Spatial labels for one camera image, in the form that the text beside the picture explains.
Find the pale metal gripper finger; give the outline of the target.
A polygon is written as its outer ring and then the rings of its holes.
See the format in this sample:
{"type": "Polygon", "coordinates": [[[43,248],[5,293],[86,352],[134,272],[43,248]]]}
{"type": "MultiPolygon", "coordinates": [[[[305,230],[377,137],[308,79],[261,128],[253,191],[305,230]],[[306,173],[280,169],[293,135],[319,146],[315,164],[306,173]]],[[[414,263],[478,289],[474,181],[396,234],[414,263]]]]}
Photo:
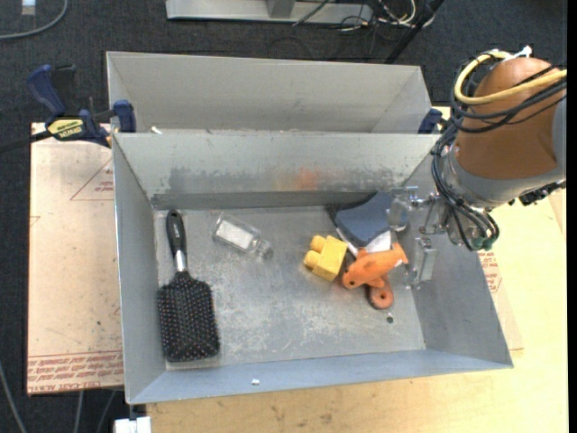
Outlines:
{"type": "Polygon", "coordinates": [[[403,231],[408,226],[409,215],[422,208],[426,199],[418,195],[418,186],[394,188],[389,195],[389,227],[397,232],[403,231]]]}
{"type": "Polygon", "coordinates": [[[418,289],[423,283],[431,281],[435,268],[437,250],[430,237],[416,237],[408,254],[404,282],[410,288],[418,289]]]}

